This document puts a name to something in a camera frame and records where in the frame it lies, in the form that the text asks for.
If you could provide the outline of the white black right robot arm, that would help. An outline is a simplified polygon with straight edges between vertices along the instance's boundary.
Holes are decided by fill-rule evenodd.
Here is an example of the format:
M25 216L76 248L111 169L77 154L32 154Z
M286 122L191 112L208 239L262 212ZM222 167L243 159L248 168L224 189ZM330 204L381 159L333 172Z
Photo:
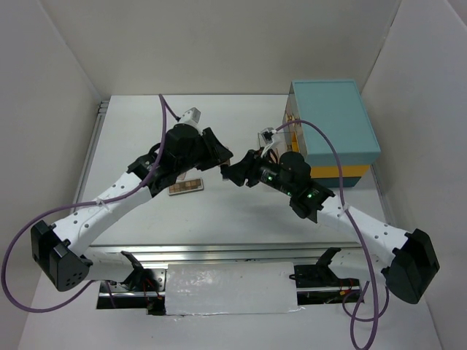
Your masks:
M430 236L421 229L408 232L375 219L322 186L310 176L311 167L297 152L283 153L274 163L255 150L231 166L220 168L223 178L241 187L262 183L286 194L295 214L352 236L363 248L363 267L372 262L376 279L400 300L416 304L440 269Z

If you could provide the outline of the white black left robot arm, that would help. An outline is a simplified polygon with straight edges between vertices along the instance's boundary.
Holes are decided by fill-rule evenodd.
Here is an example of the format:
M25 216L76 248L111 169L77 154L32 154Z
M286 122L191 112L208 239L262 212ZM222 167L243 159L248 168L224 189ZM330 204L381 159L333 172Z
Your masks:
M129 252L92 252L90 245L117 221L195 168L209 170L232 158L210 128L177 124L161 143L138 157L107 190L73 214L31 228L33 258L59 292L84 280L114 281L128 291L143 282L144 268Z

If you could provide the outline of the long eyeshadow palette horizontal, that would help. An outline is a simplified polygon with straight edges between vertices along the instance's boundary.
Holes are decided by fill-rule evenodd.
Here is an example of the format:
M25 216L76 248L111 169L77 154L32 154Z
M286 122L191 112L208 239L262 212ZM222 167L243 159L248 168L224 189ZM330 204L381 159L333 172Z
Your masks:
M178 181L168 189L169 196L199 192L204 189L202 178Z

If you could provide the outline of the clear bottom drawer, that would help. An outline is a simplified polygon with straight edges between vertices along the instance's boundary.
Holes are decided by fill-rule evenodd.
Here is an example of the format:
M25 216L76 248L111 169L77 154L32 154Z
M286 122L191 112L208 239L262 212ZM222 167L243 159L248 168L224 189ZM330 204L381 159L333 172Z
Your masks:
M258 146L266 150L271 149L278 156L286 152L300 152L297 136L290 131L281 130L271 137L271 141L267 141L262 133L258 133Z

